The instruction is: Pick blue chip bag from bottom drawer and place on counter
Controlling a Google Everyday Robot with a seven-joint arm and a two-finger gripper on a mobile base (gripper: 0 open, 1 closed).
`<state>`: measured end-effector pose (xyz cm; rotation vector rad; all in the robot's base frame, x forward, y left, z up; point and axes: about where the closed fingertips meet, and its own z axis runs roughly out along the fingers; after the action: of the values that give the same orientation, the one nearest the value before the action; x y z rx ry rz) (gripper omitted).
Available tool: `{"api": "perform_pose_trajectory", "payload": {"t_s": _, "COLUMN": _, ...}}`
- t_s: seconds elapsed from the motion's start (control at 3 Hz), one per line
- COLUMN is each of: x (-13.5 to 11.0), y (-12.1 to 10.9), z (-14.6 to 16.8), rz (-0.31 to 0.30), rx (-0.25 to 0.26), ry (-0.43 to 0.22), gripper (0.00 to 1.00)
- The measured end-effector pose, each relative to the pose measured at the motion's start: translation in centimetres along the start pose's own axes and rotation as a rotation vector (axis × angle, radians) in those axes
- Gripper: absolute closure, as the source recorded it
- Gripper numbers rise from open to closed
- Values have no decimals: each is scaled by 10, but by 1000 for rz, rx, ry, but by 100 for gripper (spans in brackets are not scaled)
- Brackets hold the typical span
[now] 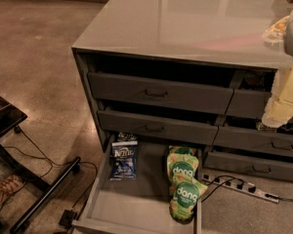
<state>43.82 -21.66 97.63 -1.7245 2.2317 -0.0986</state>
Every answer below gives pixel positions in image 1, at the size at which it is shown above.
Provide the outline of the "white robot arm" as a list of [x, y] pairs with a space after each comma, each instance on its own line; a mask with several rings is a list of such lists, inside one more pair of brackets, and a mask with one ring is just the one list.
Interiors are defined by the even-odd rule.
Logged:
[[[280, 19], [273, 24], [268, 32], [279, 29], [280, 24], [284, 27], [279, 33], [282, 39], [284, 52], [293, 57], [293, 10], [289, 16]], [[293, 118], [293, 65], [286, 69], [279, 69], [273, 79], [272, 96], [269, 98], [262, 123], [271, 128], [279, 128], [287, 124]]]

